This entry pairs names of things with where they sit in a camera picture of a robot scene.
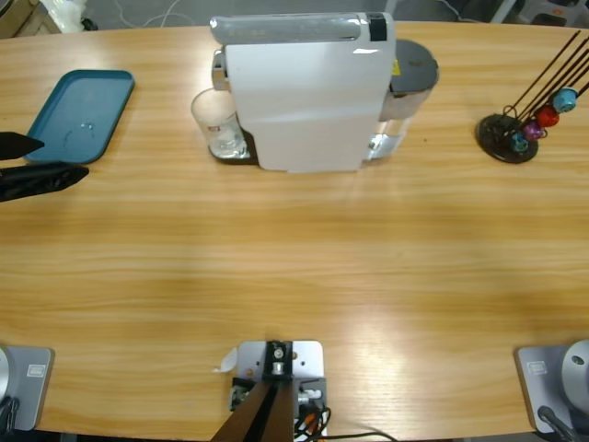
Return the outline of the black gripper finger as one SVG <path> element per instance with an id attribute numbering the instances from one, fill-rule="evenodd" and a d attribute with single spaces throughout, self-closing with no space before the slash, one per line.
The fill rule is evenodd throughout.
<path id="1" fill-rule="evenodd" d="M 72 164 L 35 164 L 1 169 L 1 201 L 59 192 L 77 184 L 89 168 Z"/>
<path id="2" fill-rule="evenodd" d="M 12 160 L 24 157 L 44 147 L 38 139 L 14 132 L 0 133 L 0 160 Z"/>

